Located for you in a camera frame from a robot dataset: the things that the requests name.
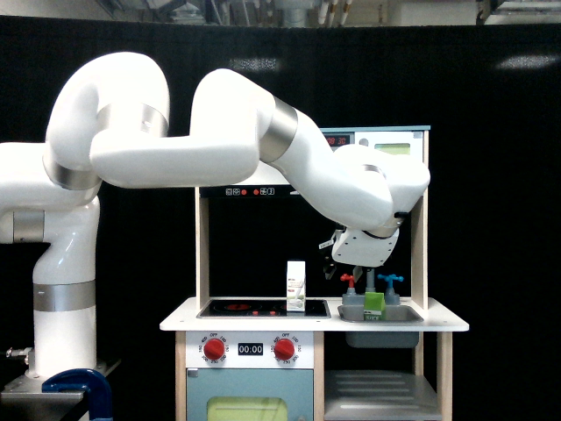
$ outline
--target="white carton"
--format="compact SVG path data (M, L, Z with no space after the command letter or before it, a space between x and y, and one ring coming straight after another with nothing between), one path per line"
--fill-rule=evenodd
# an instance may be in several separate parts
M306 262L287 262L287 311L306 310Z

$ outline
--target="blue clamp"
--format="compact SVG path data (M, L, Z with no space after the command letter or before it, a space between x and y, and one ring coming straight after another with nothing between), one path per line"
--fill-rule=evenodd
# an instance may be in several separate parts
M83 390L88 394L90 421L113 421L111 387L98 371L90 368L63 371L46 380L41 390L43 393Z
M388 288L393 288L394 287L394 281L403 282L403 276L397 276L397 275L380 275L380 274L378 274L378 279L383 279L384 281L386 281Z

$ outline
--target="oven window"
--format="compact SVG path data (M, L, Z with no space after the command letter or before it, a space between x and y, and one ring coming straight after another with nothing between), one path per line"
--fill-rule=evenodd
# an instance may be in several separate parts
M288 408L278 397L216 396L207 403L207 420L288 421Z

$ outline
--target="black stovetop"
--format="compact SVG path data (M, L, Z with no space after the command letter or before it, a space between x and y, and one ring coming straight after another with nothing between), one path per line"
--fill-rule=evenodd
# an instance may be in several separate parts
M307 299L305 311L287 311L287 300L211 300L198 318L330 318L325 300Z

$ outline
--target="sink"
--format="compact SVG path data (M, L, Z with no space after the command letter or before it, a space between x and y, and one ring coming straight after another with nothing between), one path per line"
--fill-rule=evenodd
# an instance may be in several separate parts
M351 323L422 322L423 318L408 305L387 305L385 320L364 320L364 305L339 305L341 320Z
M350 323L375 325L392 322L406 324L422 322L423 318L407 305L387 305L385 320L364 320L363 305L339 305L341 320ZM347 332L347 344L353 348L414 348L419 343L419 332Z

